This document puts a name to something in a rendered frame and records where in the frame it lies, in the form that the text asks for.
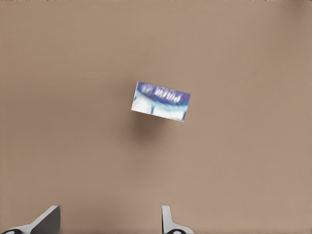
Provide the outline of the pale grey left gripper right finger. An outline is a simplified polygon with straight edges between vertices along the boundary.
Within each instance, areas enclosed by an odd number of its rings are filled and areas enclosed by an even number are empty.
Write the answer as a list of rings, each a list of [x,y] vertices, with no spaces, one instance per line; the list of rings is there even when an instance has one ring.
[[[162,234],[193,234],[190,228],[173,222],[170,206],[162,205],[161,211]]]

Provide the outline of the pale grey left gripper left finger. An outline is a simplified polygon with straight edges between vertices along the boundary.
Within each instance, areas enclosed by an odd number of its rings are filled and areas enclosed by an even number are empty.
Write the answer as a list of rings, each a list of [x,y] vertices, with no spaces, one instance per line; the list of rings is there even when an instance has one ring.
[[[13,227],[1,234],[59,234],[60,206],[53,205],[38,216],[33,222]]]

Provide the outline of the purple and white printed box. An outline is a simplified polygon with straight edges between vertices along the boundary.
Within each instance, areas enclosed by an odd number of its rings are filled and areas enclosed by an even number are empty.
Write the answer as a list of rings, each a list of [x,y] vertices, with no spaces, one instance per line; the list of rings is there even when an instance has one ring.
[[[190,97],[189,93],[139,81],[131,110],[184,122]]]

